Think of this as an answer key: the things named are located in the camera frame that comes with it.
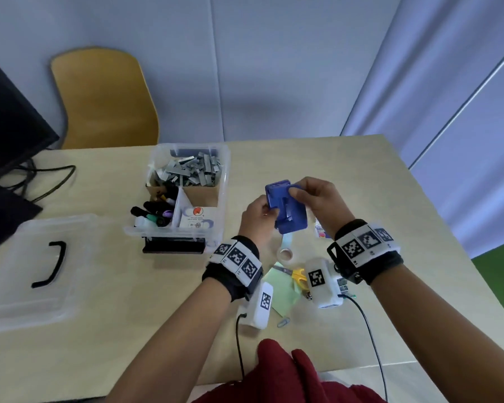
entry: chair backrest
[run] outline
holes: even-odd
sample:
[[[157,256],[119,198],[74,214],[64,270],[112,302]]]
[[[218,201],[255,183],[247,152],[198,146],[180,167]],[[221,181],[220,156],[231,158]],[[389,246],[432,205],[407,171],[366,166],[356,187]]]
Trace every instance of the chair backrest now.
[[[56,56],[50,67],[67,111],[62,148],[157,144],[157,112],[132,55],[78,49]]]

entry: yellow scissors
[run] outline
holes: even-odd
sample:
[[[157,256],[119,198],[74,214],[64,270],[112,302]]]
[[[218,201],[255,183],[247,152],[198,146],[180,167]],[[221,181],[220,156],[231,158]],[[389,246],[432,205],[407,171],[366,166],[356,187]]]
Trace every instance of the yellow scissors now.
[[[309,291],[308,280],[306,279],[304,269],[286,269],[282,266],[282,264],[276,262],[273,266],[276,270],[282,271],[282,273],[286,273],[290,275],[293,280],[296,281],[297,285],[304,291]]]

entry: forearm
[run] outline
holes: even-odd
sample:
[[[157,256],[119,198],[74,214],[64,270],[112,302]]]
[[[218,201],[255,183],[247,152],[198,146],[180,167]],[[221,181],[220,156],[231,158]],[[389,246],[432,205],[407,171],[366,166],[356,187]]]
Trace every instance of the forearm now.
[[[407,267],[383,272],[371,288],[448,401],[504,401],[504,351]]]
[[[186,401],[230,302],[226,288],[206,278],[155,332],[106,401]]]

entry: black handle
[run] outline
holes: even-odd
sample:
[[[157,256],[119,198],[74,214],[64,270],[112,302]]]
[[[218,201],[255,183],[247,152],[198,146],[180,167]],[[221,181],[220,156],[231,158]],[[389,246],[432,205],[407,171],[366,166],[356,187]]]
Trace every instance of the black handle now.
[[[67,245],[65,242],[63,242],[61,240],[58,242],[51,242],[51,243],[49,243],[49,246],[60,246],[60,257],[58,257],[58,263],[56,263],[56,266],[54,267],[54,270],[52,271],[52,273],[50,274],[48,279],[43,280],[42,282],[32,283],[33,289],[37,289],[38,287],[44,287],[44,286],[52,283],[52,281],[58,275],[58,270],[60,270],[60,267],[62,266],[62,263],[63,263],[63,259],[66,256]]]

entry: red clothing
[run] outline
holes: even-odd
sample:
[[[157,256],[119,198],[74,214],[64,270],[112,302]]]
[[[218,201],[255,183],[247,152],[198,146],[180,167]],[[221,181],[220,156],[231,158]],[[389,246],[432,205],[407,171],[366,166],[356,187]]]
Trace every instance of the red clothing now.
[[[282,349],[273,339],[257,347],[259,363],[241,382],[223,384],[194,403],[385,403],[372,389],[321,382],[308,356],[300,349]]]

